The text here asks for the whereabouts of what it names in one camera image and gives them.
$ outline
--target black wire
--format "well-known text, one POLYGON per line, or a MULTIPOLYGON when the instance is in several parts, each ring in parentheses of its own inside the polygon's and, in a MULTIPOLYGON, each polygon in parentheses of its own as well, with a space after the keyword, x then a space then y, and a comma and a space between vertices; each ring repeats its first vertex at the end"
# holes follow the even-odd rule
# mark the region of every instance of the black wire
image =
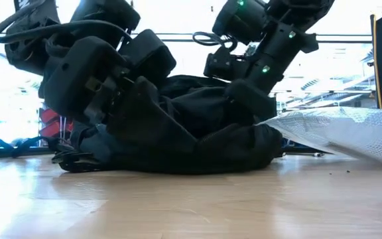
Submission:
POLYGON ((58 37, 58 34, 52 35, 48 40, 45 42, 45 51, 50 55, 54 57, 65 57, 70 50, 69 47, 60 46, 55 43, 56 39, 58 37))
POLYGON ((222 39, 218 35, 214 33, 205 33, 205 32, 195 32, 192 34, 192 40, 200 45, 203 46, 216 46, 216 45, 221 45, 222 47, 226 47, 225 43, 231 42, 232 45, 228 48, 229 51, 233 51, 237 48, 238 42, 235 38, 227 36, 226 39, 222 39), (203 37, 208 37, 208 40, 199 40, 196 37, 198 36, 203 36, 203 37))
MULTIPOLYGON (((31 3, 30 5, 27 5, 26 7, 18 10, 16 13, 5 19, 0 23, 0 34, 11 24, 13 24, 15 21, 19 20, 21 17, 24 17, 25 15, 28 15, 32 13, 37 7, 41 6, 43 3, 45 3, 46 0, 39 0, 37 2, 31 3)), ((82 21, 76 21, 73 23, 65 23, 61 25, 52 25, 47 27, 39 27, 36 29, 27 30, 21 33, 14 33, 10 35, 6 35, 4 37, 0 37, 0 43, 14 43, 19 42, 22 40, 27 39, 33 39, 33 38, 39 38, 46 35, 52 35, 54 33, 63 33, 63 32, 70 32, 74 31, 77 28, 81 27, 93 27, 93 26, 110 26, 115 28, 116 30, 122 32, 122 35, 124 39, 126 40, 132 40, 131 36, 125 32, 121 27, 114 25, 112 23, 106 22, 106 21, 100 21, 100 20, 82 20, 82 21)))
POLYGON ((32 13, 33 10, 35 10, 37 7, 41 6, 43 3, 45 3, 46 0, 39 0, 34 3, 31 3, 27 5, 26 7, 23 7, 22 9, 15 12, 13 15, 5 19, 0 23, 0 34, 11 24, 13 24, 15 21, 19 20, 20 18, 24 17, 25 15, 28 15, 29 13, 32 13))
POLYGON ((10 34, 5 37, 0 37, 0 43, 9 44, 14 42, 19 42, 27 39, 40 38, 46 35, 52 35, 55 33, 68 33, 77 30, 81 27, 102 27, 102 26, 110 26, 115 28, 116 30, 122 32, 123 37, 127 40, 132 40, 132 37, 125 32, 121 27, 114 25, 113 23, 109 23, 101 20, 81 20, 75 21, 72 23, 64 23, 60 25, 52 25, 47 27, 39 27, 36 29, 31 29, 27 31, 23 31, 21 33, 10 34))

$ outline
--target wooden floor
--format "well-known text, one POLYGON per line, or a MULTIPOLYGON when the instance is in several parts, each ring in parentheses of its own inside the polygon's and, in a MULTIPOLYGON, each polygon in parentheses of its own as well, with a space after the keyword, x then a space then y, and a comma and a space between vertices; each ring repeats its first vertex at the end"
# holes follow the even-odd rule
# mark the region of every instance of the wooden floor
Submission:
POLYGON ((382 166, 287 157, 248 174, 69 174, 0 160, 0 238, 382 238, 382 166))

